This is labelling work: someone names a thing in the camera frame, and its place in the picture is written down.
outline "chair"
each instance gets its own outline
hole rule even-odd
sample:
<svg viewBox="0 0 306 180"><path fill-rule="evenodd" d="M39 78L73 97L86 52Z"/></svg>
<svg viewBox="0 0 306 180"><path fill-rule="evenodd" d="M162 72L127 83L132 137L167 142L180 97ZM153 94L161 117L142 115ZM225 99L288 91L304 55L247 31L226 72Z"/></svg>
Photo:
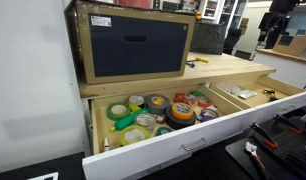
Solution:
<svg viewBox="0 0 306 180"><path fill-rule="evenodd" d="M239 41L242 34L241 29L229 29L227 37L224 41L223 53L225 54L232 54L233 48L235 44Z"/></svg>

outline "wooden countertop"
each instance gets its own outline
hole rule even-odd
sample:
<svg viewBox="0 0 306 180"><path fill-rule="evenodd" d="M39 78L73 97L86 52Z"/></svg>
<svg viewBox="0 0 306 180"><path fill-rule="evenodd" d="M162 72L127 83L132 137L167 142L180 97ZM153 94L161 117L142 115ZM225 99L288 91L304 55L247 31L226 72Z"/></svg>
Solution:
<svg viewBox="0 0 306 180"><path fill-rule="evenodd" d="M239 79L250 76L261 76L273 73L276 69L243 60L230 55L208 55L189 53L188 59L203 57L209 63L194 62L195 67L186 66L183 76L87 85L85 80L79 81L81 98L95 98L99 96L113 96L131 92L141 92L165 89L179 86L194 85L205 82Z"/></svg>
<svg viewBox="0 0 306 180"><path fill-rule="evenodd" d="M287 55L287 54L282 54L282 53L278 53L278 52L274 52L274 51L272 51L272 49L258 49L257 52L272 55L272 56L276 56L276 57L280 57L280 58L285 58L285 59L289 59L289 60L293 60L293 61L298 61L298 62L301 62L301 63L306 63L306 59L296 57L296 56Z"/></svg>

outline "open drawer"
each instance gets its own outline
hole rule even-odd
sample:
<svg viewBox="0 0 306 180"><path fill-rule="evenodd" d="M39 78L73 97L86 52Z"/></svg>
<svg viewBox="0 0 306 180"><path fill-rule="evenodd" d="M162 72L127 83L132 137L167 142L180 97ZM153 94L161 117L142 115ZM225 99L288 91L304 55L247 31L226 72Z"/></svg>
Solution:
<svg viewBox="0 0 306 180"><path fill-rule="evenodd" d="M257 93L257 95L250 97L249 99L242 99L229 92L230 90L234 91L234 88L247 89ZM250 77L247 79L238 79L227 82L215 82L212 83L211 89L243 109L268 103L269 97L263 93L263 90L274 90L275 97L278 99L283 99L304 92L303 89L267 76Z"/></svg>
<svg viewBox="0 0 306 180"><path fill-rule="evenodd" d="M218 107L217 112L220 118L205 123L196 121L196 124L193 126L154 137L158 127L167 126L166 123L162 125L156 124L150 139L124 147L120 147L119 144L120 131L109 132L114 121L106 117L106 110L114 102L125 101L132 95L145 97L150 94L162 94L172 102L175 93L188 93L196 90L202 92L213 105ZM83 167L87 179L126 178L151 167L158 166L166 161L192 153L242 130L239 124L243 118L230 123L229 116L227 116L233 113L236 114L242 111L242 109L213 90L205 87L204 84L101 97L92 100L91 105L94 156L83 159ZM200 110L199 107L195 109L196 113L199 113ZM104 138L108 138L113 150L102 153Z"/></svg>

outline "orange tape roll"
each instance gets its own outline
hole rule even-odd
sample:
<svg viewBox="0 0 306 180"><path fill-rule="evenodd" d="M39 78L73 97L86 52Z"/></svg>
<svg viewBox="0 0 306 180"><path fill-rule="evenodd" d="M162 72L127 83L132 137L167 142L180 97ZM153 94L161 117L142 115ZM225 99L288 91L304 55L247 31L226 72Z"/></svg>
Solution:
<svg viewBox="0 0 306 180"><path fill-rule="evenodd" d="M172 114L181 120L189 120L193 116L193 108L186 103L174 103L172 105Z"/></svg>

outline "workbench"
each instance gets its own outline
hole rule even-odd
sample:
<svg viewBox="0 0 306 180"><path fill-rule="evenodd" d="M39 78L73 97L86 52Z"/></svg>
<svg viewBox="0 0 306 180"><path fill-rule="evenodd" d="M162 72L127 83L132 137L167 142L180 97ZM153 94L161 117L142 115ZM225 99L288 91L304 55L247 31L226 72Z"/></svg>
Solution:
<svg viewBox="0 0 306 180"><path fill-rule="evenodd" d="M254 62L277 69L269 77L303 88L306 84L306 59L274 52L271 49L258 49Z"/></svg>
<svg viewBox="0 0 306 180"><path fill-rule="evenodd" d="M83 159L87 179L137 179L146 176L242 132L253 122L261 123L277 112L285 113L306 105L303 89L267 77L276 71L274 68L226 54L189 53L188 60L196 57L205 58L209 63L194 62L195 67L186 66L184 75L180 77L98 85L87 85L80 80L80 95L93 151L93 156ZM258 96L244 101L217 88L217 83L247 87ZM280 100L267 103L268 98L262 93L264 89L274 89ZM150 94L163 94L172 101L174 93L193 90L204 93L218 107L220 118L158 137L151 135L150 139L124 147L119 146L119 132L109 132L114 124L106 117L109 104L125 101L132 95L145 97ZM103 153L105 137L113 150Z"/></svg>

